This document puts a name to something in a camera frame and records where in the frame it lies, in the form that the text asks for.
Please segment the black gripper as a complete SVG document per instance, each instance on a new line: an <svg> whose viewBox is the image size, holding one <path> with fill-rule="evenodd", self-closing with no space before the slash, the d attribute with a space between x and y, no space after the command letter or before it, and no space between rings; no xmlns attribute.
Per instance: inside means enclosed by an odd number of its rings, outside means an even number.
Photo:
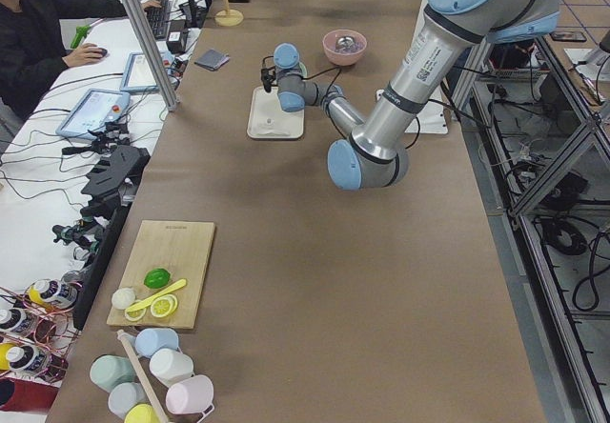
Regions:
<svg viewBox="0 0 610 423"><path fill-rule="evenodd" d="M265 92L271 92L276 85L276 67L272 56L262 58L260 80Z"/></svg>

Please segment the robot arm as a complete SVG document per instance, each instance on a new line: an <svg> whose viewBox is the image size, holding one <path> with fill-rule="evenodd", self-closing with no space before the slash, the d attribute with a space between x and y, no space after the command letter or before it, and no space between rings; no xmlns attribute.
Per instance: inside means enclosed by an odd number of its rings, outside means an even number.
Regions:
<svg viewBox="0 0 610 423"><path fill-rule="evenodd" d="M328 150L333 182L346 191L382 188L408 170L401 138L432 93L469 47L532 39L553 31L559 0L427 0L424 24L369 116L344 97L339 86L308 81L296 47L274 50L272 68L261 69L265 91L276 91L286 112L319 106L343 138Z"/></svg>

